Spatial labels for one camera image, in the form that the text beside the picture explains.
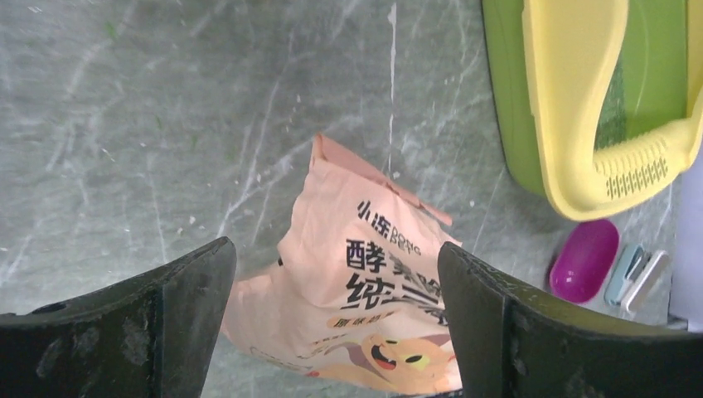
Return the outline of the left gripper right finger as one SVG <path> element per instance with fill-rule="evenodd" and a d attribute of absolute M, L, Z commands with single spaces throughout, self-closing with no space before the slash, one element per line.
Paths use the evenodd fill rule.
<path fill-rule="evenodd" d="M 556 298 L 447 242 L 438 272 L 466 397 L 699 397 L 702 336 Z"/>

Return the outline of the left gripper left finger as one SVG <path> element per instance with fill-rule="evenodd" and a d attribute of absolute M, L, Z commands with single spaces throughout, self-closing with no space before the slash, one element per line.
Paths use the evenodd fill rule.
<path fill-rule="evenodd" d="M 2 396 L 200 396 L 235 269 L 221 237 L 92 293 L 3 314 Z"/>

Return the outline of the pink cat litter bag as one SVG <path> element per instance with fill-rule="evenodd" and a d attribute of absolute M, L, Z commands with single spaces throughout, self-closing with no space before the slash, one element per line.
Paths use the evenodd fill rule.
<path fill-rule="evenodd" d="M 233 283 L 221 330 L 305 376 L 411 396 L 457 391 L 438 275 L 452 222 L 318 135 L 279 257 Z"/>

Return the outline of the yellow green litter box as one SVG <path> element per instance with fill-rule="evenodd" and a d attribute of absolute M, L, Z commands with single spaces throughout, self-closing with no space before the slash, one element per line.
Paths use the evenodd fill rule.
<path fill-rule="evenodd" d="M 485 1 L 508 170 L 564 218 L 657 195 L 702 141 L 699 1 Z"/>

